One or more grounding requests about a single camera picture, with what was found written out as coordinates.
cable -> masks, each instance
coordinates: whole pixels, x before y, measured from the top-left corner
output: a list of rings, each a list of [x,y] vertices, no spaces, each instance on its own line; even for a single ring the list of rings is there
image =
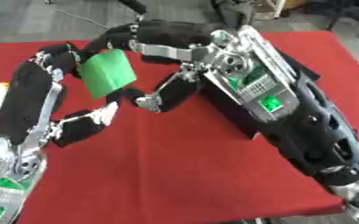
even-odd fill
[[[77,16],[77,15],[71,14],[71,13],[69,13],[69,12],[66,12],[66,11],[64,11],[64,10],[56,10],[56,11],[62,12],[62,13],[66,14],[66,15],[68,15],[68,16],[70,16],[70,17],[73,17],[73,18],[79,18],[79,19],[85,20],[85,21],[87,21],[87,22],[89,22],[89,23],[91,23],[91,24],[98,25],[98,26],[100,26],[100,27],[103,28],[103,29],[106,29],[106,30],[109,29],[109,27],[107,27],[106,25],[99,24],[98,22],[96,22],[96,21],[94,21],[94,20],[92,20],[92,19],[90,19],[90,18]]]

table surface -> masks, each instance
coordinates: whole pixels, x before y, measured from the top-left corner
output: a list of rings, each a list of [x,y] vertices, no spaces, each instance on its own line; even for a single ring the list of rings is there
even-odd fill
[[[265,37],[321,74],[320,86],[359,130],[359,64],[332,34]],[[0,81],[51,43],[0,44]],[[128,55],[145,90],[177,69]],[[68,97],[56,116],[101,105],[80,80],[64,82]],[[198,95],[161,115],[125,102],[103,133],[64,149],[50,144],[46,153],[48,169],[25,204],[23,224],[188,224],[340,211],[339,198],[296,171],[263,137],[248,140]]]

green block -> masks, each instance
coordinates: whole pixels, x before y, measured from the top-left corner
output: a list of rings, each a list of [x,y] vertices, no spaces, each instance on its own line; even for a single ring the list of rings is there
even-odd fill
[[[94,98],[101,98],[136,80],[125,53],[119,49],[96,54],[79,66],[78,71]]]

